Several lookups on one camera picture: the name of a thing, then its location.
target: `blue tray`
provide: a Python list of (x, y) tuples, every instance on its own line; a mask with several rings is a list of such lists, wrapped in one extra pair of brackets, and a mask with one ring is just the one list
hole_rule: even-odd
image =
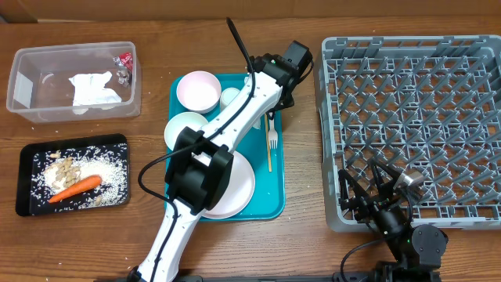
[[(247, 74), (216, 74), (221, 82), (222, 90), (229, 87), (242, 89), (243, 80)], [(169, 103), (169, 120), (176, 114), (187, 111), (178, 101), (176, 89), (181, 78), (172, 83)], [(204, 114), (209, 121), (219, 114), (219, 105), (211, 112)], [(243, 221), (256, 219), (274, 219), (279, 216), (285, 207), (285, 176), (283, 169), (282, 117), (276, 113), (275, 130), (279, 133), (279, 143), (272, 154), (272, 172), (268, 170), (268, 155), (266, 152), (265, 118), (261, 117), (261, 129), (251, 128), (240, 142), (236, 151), (241, 153), (254, 169), (256, 188), (249, 204), (237, 215), (229, 219), (205, 219), (202, 221)]]

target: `dish drying rack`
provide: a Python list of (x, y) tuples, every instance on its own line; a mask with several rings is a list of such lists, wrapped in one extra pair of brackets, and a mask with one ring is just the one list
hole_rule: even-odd
[(501, 228), (500, 56), (494, 35), (323, 41), (314, 75), (331, 229), (368, 230), (341, 210), (337, 171), (377, 193), (371, 157), (425, 176), (414, 225)]

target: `fork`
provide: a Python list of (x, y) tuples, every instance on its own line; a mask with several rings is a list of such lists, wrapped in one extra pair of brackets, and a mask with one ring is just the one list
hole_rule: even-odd
[(268, 140), (269, 147), (276, 149), (279, 144), (279, 134), (275, 130), (275, 118), (269, 120)]

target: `carrot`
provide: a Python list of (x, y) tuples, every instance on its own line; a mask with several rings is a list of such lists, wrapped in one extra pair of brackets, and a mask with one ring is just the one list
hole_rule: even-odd
[(58, 201), (64, 200), (68, 197), (76, 195), (78, 193), (85, 192), (90, 189), (94, 189), (97, 186), (101, 185), (101, 176), (99, 175), (91, 175), (86, 179), (79, 181), (78, 183), (69, 186), (66, 190), (61, 193), (56, 194), (54, 197), (50, 198), (49, 203), (56, 203)]

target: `wooden chopstick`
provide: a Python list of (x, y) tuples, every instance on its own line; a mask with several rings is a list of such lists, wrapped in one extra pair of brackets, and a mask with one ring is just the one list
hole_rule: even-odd
[(269, 139), (268, 139), (268, 115), (265, 114), (265, 131), (266, 131), (266, 150), (268, 151), (268, 170), (272, 172), (272, 156), (269, 151)]

